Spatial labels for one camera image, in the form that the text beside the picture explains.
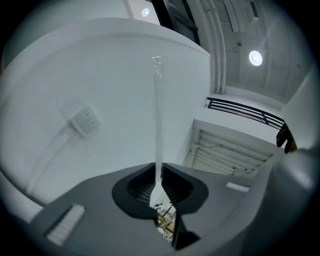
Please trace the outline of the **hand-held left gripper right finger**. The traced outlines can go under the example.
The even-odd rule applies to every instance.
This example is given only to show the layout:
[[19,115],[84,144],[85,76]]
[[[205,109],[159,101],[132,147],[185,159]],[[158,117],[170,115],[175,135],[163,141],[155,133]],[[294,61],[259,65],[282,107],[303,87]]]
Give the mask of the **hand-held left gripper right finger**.
[[315,152],[300,149],[255,178],[166,164],[164,184],[178,197],[177,256],[276,255],[315,195]]

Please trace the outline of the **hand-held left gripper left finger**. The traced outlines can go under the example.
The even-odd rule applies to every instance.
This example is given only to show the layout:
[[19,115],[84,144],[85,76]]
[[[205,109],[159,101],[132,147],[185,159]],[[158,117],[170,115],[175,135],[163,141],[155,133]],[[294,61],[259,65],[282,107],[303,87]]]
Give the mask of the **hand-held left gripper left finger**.
[[155,165],[137,165],[82,181],[31,221],[52,256],[169,256],[149,206]]

